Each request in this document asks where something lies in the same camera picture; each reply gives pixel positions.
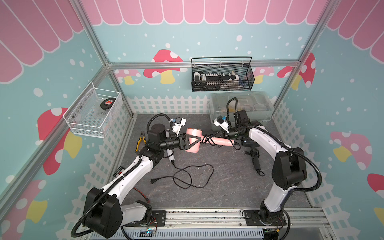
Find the black magenta hair dryer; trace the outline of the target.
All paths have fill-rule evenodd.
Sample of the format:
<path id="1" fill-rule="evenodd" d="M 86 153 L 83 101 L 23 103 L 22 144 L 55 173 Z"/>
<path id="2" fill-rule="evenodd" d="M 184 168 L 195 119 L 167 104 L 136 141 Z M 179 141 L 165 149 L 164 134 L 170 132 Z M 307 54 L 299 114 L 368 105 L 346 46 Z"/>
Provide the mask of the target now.
<path id="1" fill-rule="evenodd" d="M 250 148 L 249 151 L 243 151 L 243 154 L 249 155 L 252 157 L 252 163 L 253 163 L 255 171 L 257 172 L 257 174 L 259 176 L 264 177 L 265 173 L 261 170 L 260 161 L 259 161 L 260 152 L 258 150 L 258 147 L 260 145 L 258 143 L 256 143 L 255 141 L 251 140 L 250 144 L 242 144 L 242 146 Z"/>

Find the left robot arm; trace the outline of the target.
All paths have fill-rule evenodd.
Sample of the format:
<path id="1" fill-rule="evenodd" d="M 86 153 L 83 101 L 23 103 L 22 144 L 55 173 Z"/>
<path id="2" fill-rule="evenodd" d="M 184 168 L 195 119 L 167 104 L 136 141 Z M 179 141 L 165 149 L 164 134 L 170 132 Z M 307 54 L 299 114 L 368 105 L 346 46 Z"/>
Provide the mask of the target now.
<path id="1" fill-rule="evenodd" d="M 201 134 L 182 133 L 184 119 L 171 119 L 166 114 L 157 114 L 147 123 L 147 140 L 127 169 L 102 188 L 92 188 L 86 196 L 82 216 L 71 230 L 72 238 L 96 232 L 111 238 L 119 229 L 132 222 L 151 220 L 152 207 L 143 201 L 123 205 L 123 201 L 139 182 L 163 158 L 167 150 L 189 150 L 201 141 Z"/>

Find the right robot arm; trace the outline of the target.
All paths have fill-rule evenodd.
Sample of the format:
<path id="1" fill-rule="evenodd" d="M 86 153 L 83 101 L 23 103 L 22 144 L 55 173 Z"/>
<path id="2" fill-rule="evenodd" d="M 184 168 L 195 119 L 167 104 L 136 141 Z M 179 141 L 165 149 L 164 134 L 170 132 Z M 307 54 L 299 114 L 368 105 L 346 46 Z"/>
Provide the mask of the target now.
<path id="1" fill-rule="evenodd" d="M 250 121 L 246 111 L 238 110 L 238 99 L 230 99 L 226 104 L 227 116 L 224 120 L 229 125 L 226 130 L 229 139 L 241 138 L 248 145 L 254 144 L 255 167 L 260 165 L 257 148 L 263 148 L 273 159 L 273 186 L 268 196 L 261 202 L 258 212 L 259 221 L 263 225 L 272 225 L 282 217 L 284 206 L 294 192 L 312 192 L 320 188 L 323 178 L 319 168 L 307 158 L 301 148 L 293 148 L 284 144 L 266 130 L 258 121 Z M 317 176 L 316 183 L 309 188 L 300 185 L 307 179 L 307 165 L 310 165 Z"/>

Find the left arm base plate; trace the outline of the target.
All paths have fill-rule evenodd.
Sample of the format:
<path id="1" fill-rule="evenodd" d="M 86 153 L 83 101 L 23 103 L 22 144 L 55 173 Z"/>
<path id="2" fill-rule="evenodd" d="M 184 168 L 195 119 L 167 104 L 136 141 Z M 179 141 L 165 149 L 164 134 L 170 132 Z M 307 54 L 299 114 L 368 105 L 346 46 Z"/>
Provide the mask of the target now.
<path id="1" fill-rule="evenodd" d="M 151 211 L 149 215 L 145 215 L 143 220 L 129 223 L 126 227 L 164 227 L 166 214 L 166 211 Z"/>

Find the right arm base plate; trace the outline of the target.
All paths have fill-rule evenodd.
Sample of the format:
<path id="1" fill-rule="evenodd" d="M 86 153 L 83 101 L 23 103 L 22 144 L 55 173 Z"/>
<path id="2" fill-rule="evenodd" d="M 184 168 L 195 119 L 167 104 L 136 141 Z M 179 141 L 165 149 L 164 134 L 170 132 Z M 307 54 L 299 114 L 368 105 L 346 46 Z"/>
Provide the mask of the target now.
<path id="1" fill-rule="evenodd" d="M 287 224 L 286 218 L 282 211 L 270 213 L 268 210 L 244 210 L 242 217 L 245 219 L 247 226 L 276 226 L 282 227 Z"/>

